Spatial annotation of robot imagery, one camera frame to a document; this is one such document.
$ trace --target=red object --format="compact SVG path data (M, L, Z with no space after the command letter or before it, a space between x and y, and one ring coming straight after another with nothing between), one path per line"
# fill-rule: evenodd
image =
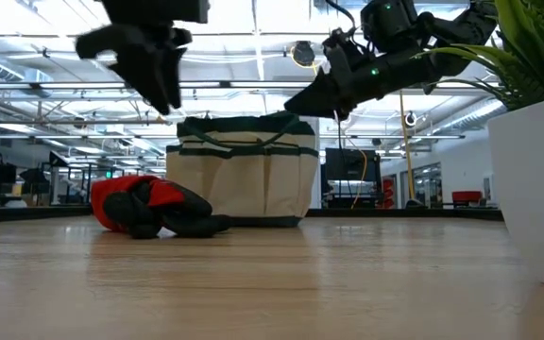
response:
M452 202L453 203L469 203L469 202L479 202L482 199L482 192L452 192Z
M112 193L131 192L136 186L150 184L149 207L184 202L184 194L155 176L124 176L96 182L92 186L93 215L100 224L112 231L124 232L125 228L111 221L104 213L104 201Z
M392 178L383 179L383 208L394 209L394 180Z

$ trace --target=wooden table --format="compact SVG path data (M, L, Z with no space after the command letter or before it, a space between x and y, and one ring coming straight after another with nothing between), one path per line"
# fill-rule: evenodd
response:
M503 224L306 219L131 240L92 217L0 223L0 339L544 340Z

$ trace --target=black robotic claw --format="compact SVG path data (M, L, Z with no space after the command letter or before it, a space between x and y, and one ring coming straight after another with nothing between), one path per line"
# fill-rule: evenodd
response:
M100 0L111 25L81 35L76 52L81 59L95 59L105 51L116 53L109 66L163 115L169 105L181 107L179 62L192 42L186 29L174 28L175 20L207 23L208 0Z

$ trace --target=glass wall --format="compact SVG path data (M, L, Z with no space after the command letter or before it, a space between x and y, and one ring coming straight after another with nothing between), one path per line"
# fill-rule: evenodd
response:
M401 202L406 205L409 198L408 173L400 174ZM429 208L442 208L444 201L442 196L442 167L440 163L429 164L413 169L413 184L415 188L414 199Z

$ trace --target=potted plant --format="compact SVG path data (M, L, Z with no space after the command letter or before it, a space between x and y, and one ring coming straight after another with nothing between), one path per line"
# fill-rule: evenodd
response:
M488 122L497 197L532 273L544 282L544 0L495 0L502 47L462 45L450 53L481 63L500 80L465 82L508 109Z

